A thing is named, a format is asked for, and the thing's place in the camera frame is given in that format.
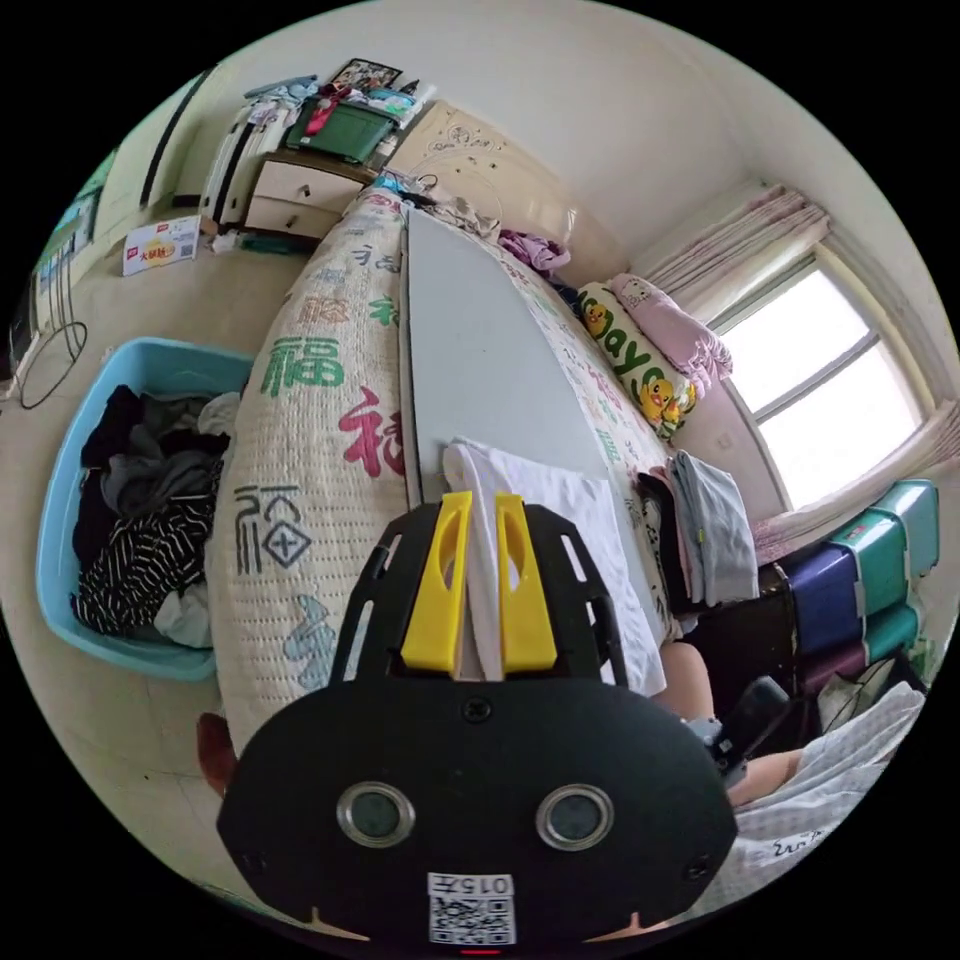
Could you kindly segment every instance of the yellow pillow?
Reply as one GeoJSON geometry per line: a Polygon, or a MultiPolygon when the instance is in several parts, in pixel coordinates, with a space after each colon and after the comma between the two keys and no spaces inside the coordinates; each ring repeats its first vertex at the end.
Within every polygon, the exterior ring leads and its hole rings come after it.
{"type": "Polygon", "coordinates": [[[669,440],[696,405],[696,388],[637,329],[604,284],[581,287],[579,304],[583,325],[617,379],[657,436],[669,440]]]}

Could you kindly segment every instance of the green storage box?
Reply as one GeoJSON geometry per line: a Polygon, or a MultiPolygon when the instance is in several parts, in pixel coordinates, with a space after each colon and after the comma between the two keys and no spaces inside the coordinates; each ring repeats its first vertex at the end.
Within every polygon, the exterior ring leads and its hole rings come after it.
{"type": "Polygon", "coordinates": [[[911,603],[898,603],[867,618],[867,663],[909,650],[920,636],[920,615],[911,603]]]}
{"type": "Polygon", "coordinates": [[[830,538],[857,561],[864,614],[871,616],[907,597],[907,533],[896,517],[869,508],[830,538]]]}
{"type": "Polygon", "coordinates": [[[287,134],[286,146],[291,150],[322,150],[350,163],[365,163],[373,148],[393,127],[390,117],[349,103],[338,103],[323,127],[308,137],[307,125],[316,106],[315,100],[304,103],[297,122],[287,134]]]}
{"type": "Polygon", "coordinates": [[[903,524],[910,576],[926,576],[940,560],[940,504],[936,486],[929,480],[901,480],[873,509],[903,524]]]}

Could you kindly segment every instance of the screw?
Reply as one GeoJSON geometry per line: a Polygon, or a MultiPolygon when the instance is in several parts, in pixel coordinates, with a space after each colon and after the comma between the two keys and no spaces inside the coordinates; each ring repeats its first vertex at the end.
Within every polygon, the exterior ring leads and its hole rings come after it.
{"type": "Polygon", "coordinates": [[[490,719],[493,707],[490,705],[490,701],[484,700],[483,697],[471,697],[463,705],[461,712],[467,723],[483,723],[484,720],[490,719]]]}
{"type": "Polygon", "coordinates": [[[684,868],[683,879],[690,883],[702,880],[710,872],[710,862],[710,857],[707,854],[697,857],[696,860],[691,861],[684,868]]]}

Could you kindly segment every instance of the window frame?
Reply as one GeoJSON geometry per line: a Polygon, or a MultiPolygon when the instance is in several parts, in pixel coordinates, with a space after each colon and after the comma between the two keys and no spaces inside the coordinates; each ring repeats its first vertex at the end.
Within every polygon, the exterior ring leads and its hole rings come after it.
{"type": "MultiPolygon", "coordinates": [[[[830,259],[826,256],[819,255],[818,250],[819,245],[814,248],[813,251],[786,267],[767,283],[750,291],[746,296],[742,297],[727,310],[723,311],[723,313],[719,314],[719,316],[707,323],[708,329],[717,336],[723,336],[758,310],[782,296],[801,280],[819,271],[833,284],[847,303],[857,312],[857,315],[866,327],[866,333],[852,347],[844,351],[839,357],[830,361],[830,363],[825,364],[817,373],[811,375],[796,387],[785,391],[780,397],[756,412],[752,411],[747,405],[747,402],[740,395],[732,379],[723,381],[723,387],[726,389],[734,406],[753,434],[760,455],[770,472],[770,477],[783,503],[783,508],[787,511],[795,509],[795,506],[787,491],[783,475],[780,473],[776,460],[770,452],[766,439],[760,430],[760,427],[766,421],[782,413],[784,410],[789,409],[804,397],[809,396],[878,344],[883,344],[886,348],[892,361],[894,372],[902,381],[905,395],[913,406],[915,415],[921,422],[929,415],[931,407],[929,387],[927,383],[921,379],[921,375],[918,374],[916,362],[913,361],[912,357],[909,358],[911,363],[908,364],[904,362],[906,359],[903,356],[905,345],[889,336],[888,331],[885,329],[885,323],[889,325],[890,321],[885,315],[886,312],[883,307],[880,306],[879,302],[868,304],[865,297],[857,296],[851,289],[850,284],[846,283],[844,278],[834,268],[830,259]],[[885,323],[878,320],[878,312],[884,315],[883,319],[885,323]]],[[[833,257],[837,256],[833,251],[827,252],[833,257]]]]}

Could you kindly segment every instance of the yellow bracket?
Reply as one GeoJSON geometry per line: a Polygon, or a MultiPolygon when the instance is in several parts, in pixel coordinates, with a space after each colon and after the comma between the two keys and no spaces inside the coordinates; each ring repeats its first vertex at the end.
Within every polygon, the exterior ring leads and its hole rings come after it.
{"type": "Polygon", "coordinates": [[[523,498],[516,494],[497,494],[497,553],[504,676],[550,670],[557,662],[557,646],[523,498]],[[516,586],[510,583],[511,560],[518,574],[516,586]]]}
{"type": "Polygon", "coordinates": [[[440,506],[427,564],[400,650],[404,664],[412,670],[432,670],[453,678],[460,672],[472,506],[473,494],[469,490],[446,494],[440,506]]]}

